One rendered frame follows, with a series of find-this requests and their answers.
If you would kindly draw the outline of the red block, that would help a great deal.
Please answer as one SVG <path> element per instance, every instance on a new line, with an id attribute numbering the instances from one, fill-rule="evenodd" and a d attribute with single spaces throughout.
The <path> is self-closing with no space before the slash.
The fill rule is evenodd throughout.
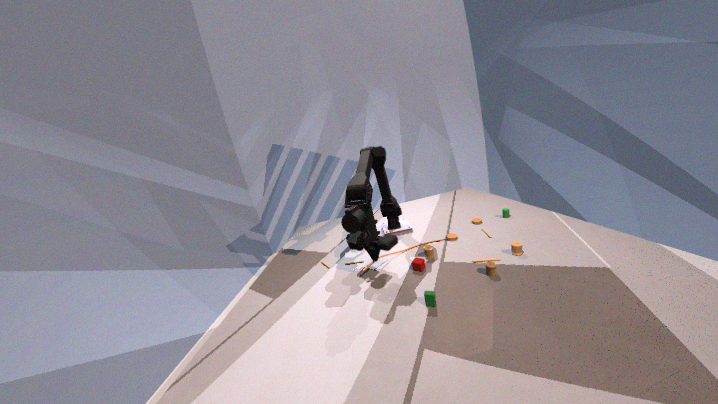
<path id="1" fill-rule="evenodd" d="M 422 272 L 425 268 L 425 261 L 421 258 L 415 258 L 412 262 L 413 269 L 419 272 Z"/>

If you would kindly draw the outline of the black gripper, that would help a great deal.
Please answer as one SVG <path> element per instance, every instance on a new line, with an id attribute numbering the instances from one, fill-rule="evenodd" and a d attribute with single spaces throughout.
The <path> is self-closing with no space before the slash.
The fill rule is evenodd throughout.
<path id="1" fill-rule="evenodd" d="M 369 222 L 366 222 L 360 230 L 363 230 L 363 227 L 366 229 L 369 229 L 369 232 L 372 236 L 372 241 L 369 244 L 368 247 L 364 247 L 368 255 L 372 258 L 372 260 L 378 261 L 380 251 L 388 251 L 394 248 L 398 243 L 398 237 L 396 235 L 390 235 L 386 234 L 384 236 L 378 236 L 380 234 L 380 231 L 377 231 L 376 223 L 378 223 L 377 219 L 373 219 Z"/>

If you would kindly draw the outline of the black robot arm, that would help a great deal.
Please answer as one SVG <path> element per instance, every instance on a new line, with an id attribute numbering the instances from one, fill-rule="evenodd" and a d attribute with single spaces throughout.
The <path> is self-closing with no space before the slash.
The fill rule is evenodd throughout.
<path id="1" fill-rule="evenodd" d="M 350 179 L 345 196 L 345 216 L 342 218 L 342 227 L 345 231 L 352 233 L 347 243 L 351 250 L 362 251 L 372 241 L 369 229 L 363 227 L 374 219 L 371 206 L 373 188 L 369 181 L 371 168 L 374 169 L 382 201 L 380 210 L 383 217 L 387 217 L 388 230 L 400 229 L 399 216 L 402 215 L 397 199 L 392 196 L 386 170 L 386 150 L 380 147 L 368 147 L 360 149 L 360 158 L 356 174 Z M 357 201 L 360 200 L 360 201 Z M 353 202 L 351 202 L 353 201 Z"/>

